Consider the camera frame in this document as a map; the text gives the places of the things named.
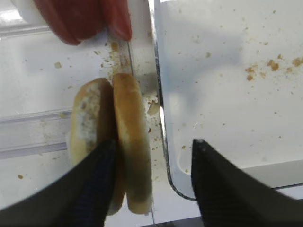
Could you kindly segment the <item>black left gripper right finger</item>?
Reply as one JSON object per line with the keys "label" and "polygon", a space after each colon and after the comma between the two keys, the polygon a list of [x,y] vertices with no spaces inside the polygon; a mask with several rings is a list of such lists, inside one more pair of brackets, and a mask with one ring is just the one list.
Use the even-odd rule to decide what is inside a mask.
{"label": "black left gripper right finger", "polygon": [[192,145],[191,182],[206,227],[301,227],[303,203],[249,176],[203,139]]}

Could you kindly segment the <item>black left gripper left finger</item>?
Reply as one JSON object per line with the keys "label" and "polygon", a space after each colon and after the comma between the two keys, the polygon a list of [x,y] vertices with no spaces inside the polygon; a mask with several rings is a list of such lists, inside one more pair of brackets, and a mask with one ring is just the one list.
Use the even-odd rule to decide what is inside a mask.
{"label": "black left gripper left finger", "polygon": [[116,178],[115,140],[101,142],[72,170],[0,211],[2,227],[102,227]]}

